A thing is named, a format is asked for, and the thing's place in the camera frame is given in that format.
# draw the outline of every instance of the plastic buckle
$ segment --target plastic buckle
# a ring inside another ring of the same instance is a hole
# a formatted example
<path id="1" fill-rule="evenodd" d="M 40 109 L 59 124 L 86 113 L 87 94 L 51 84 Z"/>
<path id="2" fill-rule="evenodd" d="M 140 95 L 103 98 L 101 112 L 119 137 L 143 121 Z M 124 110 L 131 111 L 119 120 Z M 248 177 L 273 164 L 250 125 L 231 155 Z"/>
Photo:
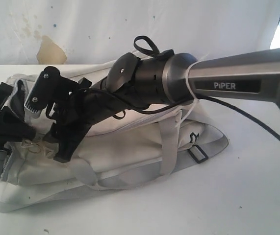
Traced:
<path id="1" fill-rule="evenodd" d="M 204 157 L 199 160 L 195 154 L 192 152 L 192 148 L 196 147 L 196 150 L 198 153 L 202 154 Z M 201 149 L 201 147 L 199 147 L 198 145 L 194 145 L 191 148 L 188 149 L 188 153 L 190 154 L 190 156 L 193 158 L 193 160 L 195 160 L 196 163 L 200 164 L 205 162 L 206 160 L 208 160 L 208 155 L 203 151 L 203 149 Z"/>

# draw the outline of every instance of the white wall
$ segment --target white wall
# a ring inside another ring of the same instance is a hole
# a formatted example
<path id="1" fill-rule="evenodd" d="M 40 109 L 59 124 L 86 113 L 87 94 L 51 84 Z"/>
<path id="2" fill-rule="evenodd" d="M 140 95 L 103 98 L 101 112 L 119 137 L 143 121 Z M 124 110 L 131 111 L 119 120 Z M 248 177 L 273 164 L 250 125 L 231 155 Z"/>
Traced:
<path id="1" fill-rule="evenodd" d="M 0 64 L 37 64 L 43 36 L 45 63 L 113 60 L 137 35 L 217 58 L 268 49 L 279 16 L 280 0 L 0 0 Z"/>

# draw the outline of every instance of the strap loop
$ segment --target strap loop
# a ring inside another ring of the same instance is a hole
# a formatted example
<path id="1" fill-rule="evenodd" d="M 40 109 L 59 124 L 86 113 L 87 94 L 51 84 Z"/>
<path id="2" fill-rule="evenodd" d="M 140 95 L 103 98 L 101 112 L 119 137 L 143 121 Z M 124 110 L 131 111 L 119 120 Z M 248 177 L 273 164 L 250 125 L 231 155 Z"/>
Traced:
<path id="1" fill-rule="evenodd" d="M 147 42 L 147 44 L 151 47 L 151 50 L 148 50 L 148 49 L 145 49 L 143 47 L 140 47 L 139 45 L 136 44 L 137 41 L 139 40 L 144 40 L 145 42 Z M 145 54 L 147 56 L 150 56 L 150 57 L 157 57 L 159 55 L 159 49 L 158 47 L 155 45 L 155 43 L 147 36 L 137 36 L 135 39 L 134 39 L 134 42 L 133 42 L 133 46 L 135 49 L 137 49 L 139 52 L 141 52 L 142 54 Z"/>

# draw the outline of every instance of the label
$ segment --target label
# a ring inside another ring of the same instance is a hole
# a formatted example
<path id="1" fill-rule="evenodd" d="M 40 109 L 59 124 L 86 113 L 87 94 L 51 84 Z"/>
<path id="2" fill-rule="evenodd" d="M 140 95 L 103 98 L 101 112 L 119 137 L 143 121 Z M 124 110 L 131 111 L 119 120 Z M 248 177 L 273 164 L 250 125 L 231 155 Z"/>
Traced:
<path id="1" fill-rule="evenodd" d="M 259 93 L 261 80 L 207 80 L 195 81 L 197 90 Z"/>

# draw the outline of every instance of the white bag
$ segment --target white bag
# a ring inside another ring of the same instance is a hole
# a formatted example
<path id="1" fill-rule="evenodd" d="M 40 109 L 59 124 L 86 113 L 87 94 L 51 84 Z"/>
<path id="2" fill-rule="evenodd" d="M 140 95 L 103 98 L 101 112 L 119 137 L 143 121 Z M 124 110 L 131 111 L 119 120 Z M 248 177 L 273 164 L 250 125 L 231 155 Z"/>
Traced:
<path id="1" fill-rule="evenodd" d="M 67 75 L 77 81 L 82 77 L 77 75 L 85 74 L 97 82 L 106 76 L 107 67 L 93 66 L 92 72 L 73 71 L 76 77 L 69 72 Z M 7 105 L 16 115 L 23 107 L 23 102 L 17 102 L 17 94 L 23 92 L 25 98 L 36 78 L 15 74 L 8 79 L 14 91 Z M 161 107 L 151 105 L 150 110 Z M 214 157 L 226 148 L 228 138 L 204 113 L 201 104 L 181 126 L 175 127 L 188 108 L 178 106 L 155 115 L 126 111 L 122 120 L 108 118 L 91 128 L 66 164 L 52 159 L 57 144 L 40 139 L 35 143 L 9 143 L 11 155 L 5 158 L 0 153 L 0 212 L 142 186 Z M 47 133 L 52 124 L 45 111 L 38 119 L 25 115 L 24 120 L 36 128 L 38 136 Z"/>

